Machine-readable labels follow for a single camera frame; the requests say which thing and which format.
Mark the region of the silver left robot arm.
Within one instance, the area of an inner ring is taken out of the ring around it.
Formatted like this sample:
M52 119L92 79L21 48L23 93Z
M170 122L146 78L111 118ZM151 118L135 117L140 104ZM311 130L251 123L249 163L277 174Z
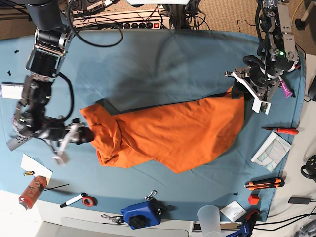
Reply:
M257 54L244 56L246 67L225 75L235 79L232 98L250 95L252 110L268 114L270 99L278 88L283 89L287 98L293 94L282 75L300 67L286 1L257 1L255 27L259 40Z

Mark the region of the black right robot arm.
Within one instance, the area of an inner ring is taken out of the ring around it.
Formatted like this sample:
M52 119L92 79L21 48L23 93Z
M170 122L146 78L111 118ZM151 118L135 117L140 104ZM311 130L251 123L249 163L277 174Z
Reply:
M17 133L15 140L7 143L15 150L31 138L43 140L53 151L53 160L58 165L68 161L65 152L69 143L77 145L94 139L92 131L79 118L68 125L74 105L74 91L70 80L60 72L61 65L74 37L70 23L70 11L63 12L56 0L19 0L26 7L36 25L35 43L28 58L21 99L16 104L12 126ZM46 105L52 93L52 85L61 77L70 91L70 110L64 117L46 116Z

